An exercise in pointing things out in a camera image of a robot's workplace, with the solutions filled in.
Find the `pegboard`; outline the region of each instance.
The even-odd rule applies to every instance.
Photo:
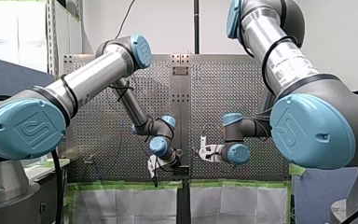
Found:
[[[176,136],[189,164],[190,178],[237,178],[252,180],[286,180],[287,161],[272,140],[245,139],[251,150],[248,164],[202,161],[194,153],[200,149],[200,135],[206,123],[207,144],[222,144],[222,119],[226,113],[256,113],[263,82],[260,67],[247,56],[154,55],[150,68],[130,77],[131,85],[147,115],[176,117]],[[92,55],[66,55],[65,73],[70,73],[93,59]],[[188,74],[175,74],[176,66],[188,67]],[[73,142],[77,160],[71,162],[70,182],[96,180],[150,181],[146,169],[148,144],[145,138],[131,133],[131,121],[113,91],[102,91],[79,110],[73,122]],[[92,155],[93,163],[87,160]],[[172,180],[172,174],[158,172],[161,180]]]
[[[65,72],[75,71],[92,59],[92,55],[66,55]],[[170,114],[169,60],[169,55],[161,56],[149,68],[138,70],[129,78],[141,107],[152,118]],[[131,132],[131,125],[124,107],[109,88],[82,107],[72,125],[71,142],[75,144],[77,158],[69,166],[68,180],[150,181],[146,168],[150,156],[148,143],[145,136]],[[172,179],[170,176],[171,173],[158,172],[160,180]]]
[[[223,116],[257,113],[263,80],[260,67],[248,56],[191,56],[190,142],[193,151],[200,149],[204,125],[208,144],[224,144]],[[285,180],[289,178],[287,161],[274,146],[258,138],[245,138],[251,151],[250,162],[243,166],[202,161],[192,154],[191,178],[237,178],[252,180]]]

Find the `gray surface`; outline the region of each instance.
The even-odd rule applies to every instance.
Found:
[[[222,143],[222,121],[226,113],[242,113],[252,117],[260,102],[263,82],[260,67],[246,56],[192,55],[190,148],[200,148],[200,135],[205,123],[216,128],[206,130],[207,144]],[[271,139],[262,142],[246,138],[251,151],[250,162],[232,172],[232,165],[209,163],[192,158],[192,178],[238,178],[284,180],[288,176],[287,161]]]
[[[47,86],[54,76],[0,60],[0,94],[13,95],[24,89]]]
[[[295,176],[296,223],[329,222],[330,206],[348,197],[357,173],[357,168],[307,169],[302,177]]]

